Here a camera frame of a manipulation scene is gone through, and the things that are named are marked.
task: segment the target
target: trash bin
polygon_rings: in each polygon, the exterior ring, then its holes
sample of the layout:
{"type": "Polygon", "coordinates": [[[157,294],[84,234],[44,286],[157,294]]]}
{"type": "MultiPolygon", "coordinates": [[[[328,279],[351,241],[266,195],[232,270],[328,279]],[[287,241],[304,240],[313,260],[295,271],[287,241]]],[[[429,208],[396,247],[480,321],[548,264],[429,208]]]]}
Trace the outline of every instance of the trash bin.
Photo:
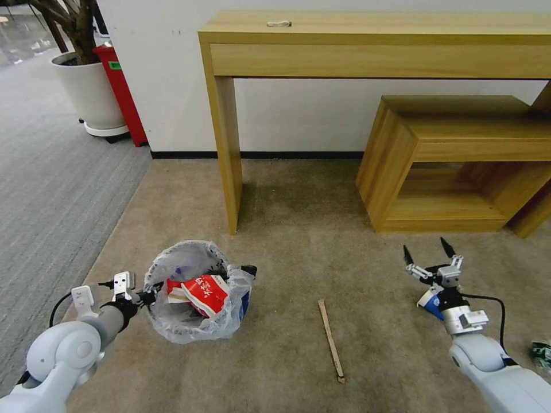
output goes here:
{"type": "Polygon", "coordinates": [[[142,122],[139,119],[136,105],[128,89],[128,84],[126,83],[115,49],[110,42],[105,42],[105,44],[94,48],[94,53],[102,61],[103,68],[107,73],[107,78],[109,79],[109,83],[111,83],[111,88],[113,89],[113,93],[115,93],[122,115],[125,117],[126,126],[128,126],[128,131],[134,145],[143,146],[147,144],[148,138],[143,130],[142,122]]]}
{"type": "Polygon", "coordinates": [[[182,241],[160,253],[145,275],[144,290],[164,282],[157,301],[148,307],[148,317],[157,333],[176,344],[230,338],[240,327],[249,306],[254,278],[255,274],[231,265],[216,244],[182,241]],[[228,292],[215,316],[201,316],[190,303],[169,302],[166,280],[187,282],[218,270],[227,272],[228,292]]]}

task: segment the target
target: potted plant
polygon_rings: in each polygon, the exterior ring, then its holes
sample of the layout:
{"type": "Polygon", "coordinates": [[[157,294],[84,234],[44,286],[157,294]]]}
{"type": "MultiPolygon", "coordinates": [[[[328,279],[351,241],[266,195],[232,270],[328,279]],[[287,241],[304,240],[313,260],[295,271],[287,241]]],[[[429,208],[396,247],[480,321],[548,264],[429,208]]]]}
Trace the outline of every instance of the potted plant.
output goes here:
{"type": "Polygon", "coordinates": [[[88,133],[109,137],[128,131],[99,58],[94,53],[92,19],[95,0],[28,0],[61,26],[74,52],[62,53],[52,64],[88,133]]]}

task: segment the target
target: red and white wrapper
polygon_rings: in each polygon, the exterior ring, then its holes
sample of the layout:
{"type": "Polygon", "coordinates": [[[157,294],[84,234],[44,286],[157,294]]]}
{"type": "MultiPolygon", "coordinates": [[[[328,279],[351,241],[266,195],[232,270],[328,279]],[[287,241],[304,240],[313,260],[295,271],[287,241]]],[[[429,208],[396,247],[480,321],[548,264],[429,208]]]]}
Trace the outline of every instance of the red and white wrapper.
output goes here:
{"type": "Polygon", "coordinates": [[[207,318],[220,313],[230,291],[221,276],[210,274],[183,282],[181,288],[191,305],[207,318]]]}
{"type": "Polygon", "coordinates": [[[166,293],[168,295],[168,302],[171,304],[190,302],[182,289],[182,283],[180,281],[172,281],[171,279],[166,280],[166,293]]]}

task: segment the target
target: red trash can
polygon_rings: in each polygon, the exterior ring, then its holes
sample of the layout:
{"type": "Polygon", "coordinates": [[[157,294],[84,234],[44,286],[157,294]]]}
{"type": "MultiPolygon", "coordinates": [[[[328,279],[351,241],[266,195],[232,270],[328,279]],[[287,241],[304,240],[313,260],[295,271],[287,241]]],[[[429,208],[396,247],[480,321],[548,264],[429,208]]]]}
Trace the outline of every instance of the red trash can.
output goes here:
{"type": "Polygon", "coordinates": [[[103,44],[96,47],[94,52],[102,61],[103,68],[107,73],[107,78],[109,79],[109,83],[111,83],[111,88],[113,89],[113,93],[115,93],[122,115],[125,117],[126,126],[128,126],[132,141],[134,141],[136,146],[147,144],[148,138],[143,130],[142,122],[139,119],[136,105],[128,89],[115,49],[111,45],[103,44]]]}

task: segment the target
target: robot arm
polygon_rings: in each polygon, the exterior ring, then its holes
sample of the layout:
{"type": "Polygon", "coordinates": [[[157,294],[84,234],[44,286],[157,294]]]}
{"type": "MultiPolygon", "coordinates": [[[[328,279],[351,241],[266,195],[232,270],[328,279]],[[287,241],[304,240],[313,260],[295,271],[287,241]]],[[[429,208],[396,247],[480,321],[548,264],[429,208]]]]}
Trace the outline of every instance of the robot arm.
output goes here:
{"type": "Polygon", "coordinates": [[[116,274],[112,286],[112,301],[101,307],[97,285],[71,291],[77,321],[55,325],[36,338],[27,353],[26,380],[0,399],[1,413],[64,413],[71,391],[94,374],[117,334],[140,307],[156,300],[161,287],[134,292],[130,272],[116,274]]]}
{"type": "Polygon", "coordinates": [[[503,347],[480,332],[489,322],[483,310],[472,311],[459,292],[463,257],[440,239],[450,264],[421,268],[404,246],[406,271],[438,291],[439,310],[452,337],[449,354],[454,364],[477,386],[495,413],[551,413],[551,386],[522,368],[503,347]]]}

